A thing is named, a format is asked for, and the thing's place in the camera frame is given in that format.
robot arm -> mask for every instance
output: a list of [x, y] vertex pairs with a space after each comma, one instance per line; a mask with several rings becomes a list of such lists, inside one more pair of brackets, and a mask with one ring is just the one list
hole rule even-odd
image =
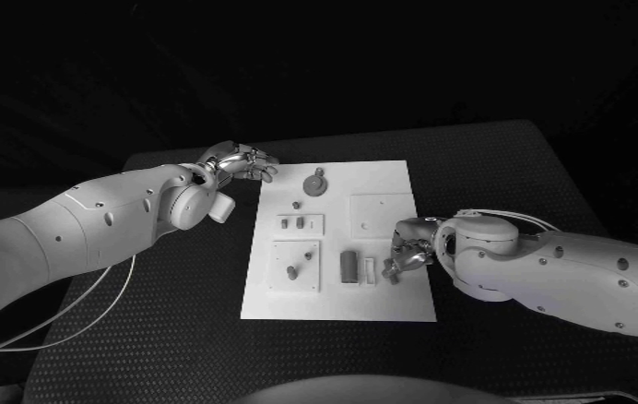
[[198, 164], [166, 164], [78, 184], [16, 217], [0, 220], [0, 309], [48, 283], [127, 260], [163, 235], [211, 216], [225, 222], [232, 178], [273, 181], [280, 162], [227, 141]]
[[384, 276], [434, 263], [482, 301], [515, 299], [582, 326], [638, 336], [638, 245], [549, 231], [519, 233], [506, 220], [460, 211], [397, 226]]

black background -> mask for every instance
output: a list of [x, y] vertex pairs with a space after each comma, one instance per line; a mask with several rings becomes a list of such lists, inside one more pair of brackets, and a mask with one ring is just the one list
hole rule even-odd
[[638, 0], [0, 6], [5, 217], [137, 152], [526, 118], [638, 241]]

table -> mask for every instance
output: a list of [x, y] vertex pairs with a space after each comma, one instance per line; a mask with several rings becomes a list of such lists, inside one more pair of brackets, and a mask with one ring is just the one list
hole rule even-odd
[[[132, 156], [126, 170], [194, 162], [201, 149]], [[536, 125], [528, 120], [255, 143], [283, 163], [407, 160], [421, 216], [461, 208], [533, 215], [567, 232], [610, 236]], [[430, 267], [438, 323], [241, 320], [260, 183], [234, 181], [227, 224], [204, 221], [139, 255], [129, 291], [80, 337], [42, 350], [26, 403], [230, 402], [335, 374], [430, 378], [522, 398], [638, 395], [638, 338], [483, 303]], [[539, 232], [532, 229], [522, 232]], [[130, 261], [52, 326], [47, 343], [98, 317]], [[101, 271], [77, 276], [62, 307]]]

black table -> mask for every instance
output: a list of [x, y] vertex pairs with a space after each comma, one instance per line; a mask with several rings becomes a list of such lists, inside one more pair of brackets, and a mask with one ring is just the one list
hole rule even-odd
[[[134, 155], [126, 170], [194, 162], [201, 149]], [[567, 232], [610, 236], [535, 124], [516, 120], [254, 144], [283, 163], [407, 160], [421, 216], [512, 210]], [[139, 255], [129, 291], [80, 337], [42, 350], [26, 403], [228, 402], [270, 386], [335, 374], [430, 378], [522, 398], [638, 395], [638, 338], [483, 303], [430, 267], [438, 323], [240, 319], [260, 183], [235, 181], [227, 224], [204, 221]], [[539, 232], [518, 223], [522, 232]], [[78, 331], [113, 302], [130, 261], [52, 326]], [[100, 272], [75, 277], [62, 307]]]

textured table surface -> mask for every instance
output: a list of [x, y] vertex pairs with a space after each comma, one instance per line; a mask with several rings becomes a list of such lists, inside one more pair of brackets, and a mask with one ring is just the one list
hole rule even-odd
[[[201, 149], [134, 155], [126, 170], [194, 162]], [[512, 210], [567, 232], [608, 236], [535, 124], [525, 120], [254, 144], [283, 163], [407, 160], [421, 216]], [[260, 183], [234, 181], [227, 224], [204, 221], [139, 255], [129, 290], [104, 320], [42, 350], [26, 403], [230, 402], [281, 383], [335, 374], [392, 374], [506, 397], [620, 390], [638, 394], [638, 338], [483, 303], [430, 267], [438, 323], [240, 319]], [[113, 268], [47, 343], [109, 307], [130, 261]], [[101, 271], [75, 277], [62, 307]]]

